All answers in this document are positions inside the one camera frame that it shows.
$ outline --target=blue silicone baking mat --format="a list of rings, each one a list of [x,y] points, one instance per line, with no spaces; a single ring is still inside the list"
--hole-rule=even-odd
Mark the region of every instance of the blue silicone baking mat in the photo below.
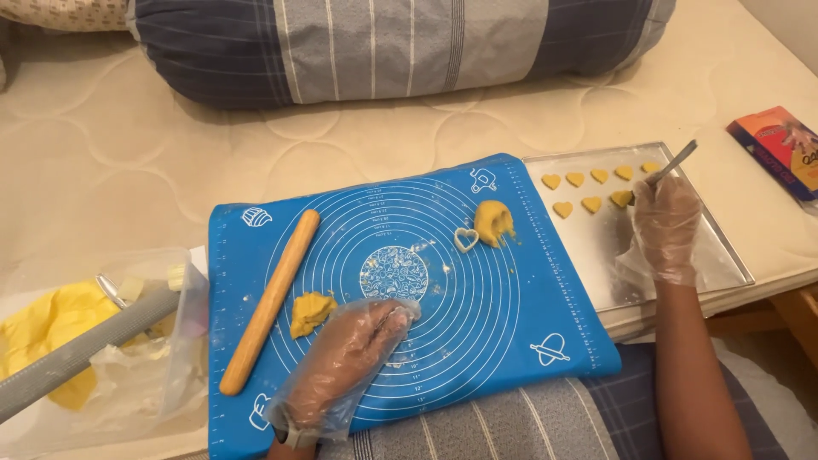
[[[505,203],[515,238],[462,254],[483,200]],[[321,224],[237,396],[218,391],[224,368],[299,216]],[[266,205],[220,205],[209,223],[211,458],[252,458],[273,433],[269,398],[321,328],[290,338],[293,299],[305,291],[343,304],[366,297],[420,301],[422,316],[361,399],[352,431],[547,377],[618,372],[600,324],[522,161],[506,154],[414,178]]]

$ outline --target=wooden rolling pin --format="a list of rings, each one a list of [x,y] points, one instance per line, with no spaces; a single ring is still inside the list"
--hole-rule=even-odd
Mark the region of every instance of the wooden rolling pin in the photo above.
[[[301,214],[301,219],[295,226],[293,235],[287,242],[275,271],[272,272],[270,282],[264,289],[261,300],[258,301],[253,317],[239,340],[239,346],[236,347],[233,357],[230,358],[222,381],[218,384],[219,391],[224,395],[238,395],[245,387],[247,377],[253,370],[272,323],[276,321],[278,310],[284,298],[287,297],[287,291],[293,283],[295,273],[299,270],[301,260],[307,252],[312,236],[318,229],[320,220],[321,216],[315,210],[306,210],[304,214]]]

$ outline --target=white mattress cover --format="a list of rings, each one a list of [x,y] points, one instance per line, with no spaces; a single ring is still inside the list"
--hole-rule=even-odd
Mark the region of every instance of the white mattress cover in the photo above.
[[[498,151],[653,140],[678,151],[697,138],[684,170],[757,280],[706,295],[705,314],[818,281],[818,219],[724,131],[776,105],[818,128],[818,78],[738,0],[679,2],[662,42],[604,77],[272,112],[222,112],[175,95],[127,35],[27,38],[5,60],[0,266],[198,246],[218,203],[399,178]],[[643,330],[652,311],[600,316],[623,337]],[[202,449],[205,439],[202,428],[48,458],[163,458]]]

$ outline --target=cupcake icon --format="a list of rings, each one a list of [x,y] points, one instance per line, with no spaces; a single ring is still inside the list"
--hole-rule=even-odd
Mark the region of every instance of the cupcake icon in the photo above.
[[[252,207],[241,213],[241,220],[244,220],[250,227],[261,227],[265,223],[270,222],[272,217],[270,217],[270,214],[267,214],[267,211]]]

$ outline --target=heart-shaped cookie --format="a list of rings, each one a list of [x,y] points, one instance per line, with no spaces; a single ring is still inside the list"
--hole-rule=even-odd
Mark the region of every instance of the heart-shaped cookie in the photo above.
[[[463,241],[460,240],[461,237],[464,237],[469,242],[468,246],[463,244]],[[480,234],[473,228],[458,228],[455,230],[455,247],[463,254],[469,252],[469,250],[473,248],[479,240]]]
[[[593,177],[598,183],[605,183],[608,181],[608,171],[605,171],[604,169],[592,169],[591,177]]]
[[[579,187],[585,182],[585,174],[583,173],[568,173],[565,174],[565,180],[571,185]]]
[[[620,208],[627,206],[628,201],[630,201],[632,197],[633,193],[631,193],[630,190],[617,190],[611,193],[611,201],[616,203]]]
[[[654,171],[659,171],[659,168],[661,168],[661,166],[659,166],[659,163],[655,161],[646,161],[645,163],[642,163],[642,170],[648,174],[653,173]]]
[[[600,210],[602,207],[602,198],[599,198],[598,196],[582,198],[581,202],[582,207],[587,209],[591,214],[596,214],[596,211]]]
[[[554,203],[552,207],[554,208],[554,212],[556,212],[563,219],[566,219],[573,212],[573,205],[567,201]]]
[[[633,168],[628,165],[617,166],[613,173],[627,181],[633,178]]]
[[[560,186],[562,178],[560,178],[559,174],[543,174],[541,180],[542,183],[546,184],[546,187],[556,190]]]

